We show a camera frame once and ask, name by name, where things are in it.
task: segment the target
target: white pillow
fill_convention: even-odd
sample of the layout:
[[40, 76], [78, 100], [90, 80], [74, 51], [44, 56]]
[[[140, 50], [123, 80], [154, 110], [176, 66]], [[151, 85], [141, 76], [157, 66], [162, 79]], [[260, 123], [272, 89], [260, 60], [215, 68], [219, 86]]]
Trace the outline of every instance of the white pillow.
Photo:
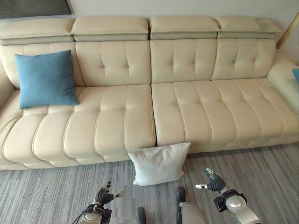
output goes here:
[[135, 185], [147, 186], [176, 181], [184, 172], [182, 166], [191, 143], [143, 148], [128, 152], [135, 165]]

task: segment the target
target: blue pillow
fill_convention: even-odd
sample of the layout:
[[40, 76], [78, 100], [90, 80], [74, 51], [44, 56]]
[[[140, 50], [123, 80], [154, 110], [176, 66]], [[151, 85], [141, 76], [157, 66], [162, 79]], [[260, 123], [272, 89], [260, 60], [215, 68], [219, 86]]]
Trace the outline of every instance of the blue pillow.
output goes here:
[[15, 55], [20, 81], [20, 109], [41, 105], [77, 105], [71, 50]]
[[299, 82], [299, 69], [293, 69], [293, 73], [294, 73], [294, 76], [296, 77], [296, 79]]

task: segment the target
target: sofa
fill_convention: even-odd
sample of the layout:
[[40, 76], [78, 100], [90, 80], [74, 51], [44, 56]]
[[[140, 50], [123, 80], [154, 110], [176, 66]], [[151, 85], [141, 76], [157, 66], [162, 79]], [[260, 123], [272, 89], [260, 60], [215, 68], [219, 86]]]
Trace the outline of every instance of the sofa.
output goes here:
[[[279, 27], [246, 16], [94, 16], [0, 28], [0, 169], [129, 160], [191, 142], [189, 153], [299, 141], [298, 68]], [[79, 105], [19, 109], [15, 54], [71, 49]]]

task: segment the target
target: wall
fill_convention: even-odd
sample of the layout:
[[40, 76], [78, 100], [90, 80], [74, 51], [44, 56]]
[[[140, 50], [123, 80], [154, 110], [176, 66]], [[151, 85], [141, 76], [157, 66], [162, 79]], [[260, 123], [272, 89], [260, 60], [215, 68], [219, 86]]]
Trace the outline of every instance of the wall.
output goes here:
[[[68, 0], [75, 16], [250, 15], [274, 20], [285, 31], [299, 0]], [[299, 63], [299, 27], [280, 49]]]

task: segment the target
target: throw pillow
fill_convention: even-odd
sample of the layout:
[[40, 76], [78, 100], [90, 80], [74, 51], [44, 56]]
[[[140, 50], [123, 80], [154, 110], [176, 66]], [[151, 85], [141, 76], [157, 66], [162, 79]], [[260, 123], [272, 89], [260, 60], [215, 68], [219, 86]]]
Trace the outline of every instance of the throw pillow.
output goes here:
[[71, 50], [15, 55], [20, 81], [20, 109], [41, 105], [77, 105]]
[[299, 82], [299, 69], [293, 69], [294, 76], [296, 77], [297, 81]]
[[147, 186], [176, 181], [184, 172], [182, 166], [191, 143], [144, 148], [128, 152], [135, 165], [135, 185]]

